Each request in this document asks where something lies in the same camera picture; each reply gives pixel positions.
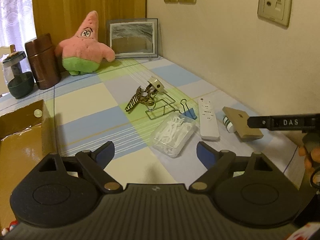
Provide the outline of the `person's right hand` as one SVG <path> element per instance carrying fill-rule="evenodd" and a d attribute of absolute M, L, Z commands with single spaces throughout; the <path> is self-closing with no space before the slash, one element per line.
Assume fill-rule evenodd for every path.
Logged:
<path fill-rule="evenodd" d="M 311 175 L 315 171 L 313 165 L 319 164 L 319 154 L 320 148 L 314 148 L 310 153 L 306 150 L 305 146 L 302 146 L 298 149 L 298 154 L 301 157 L 304 157 L 304 168 L 305 168 L 305 175 L 310 181 Z"/>

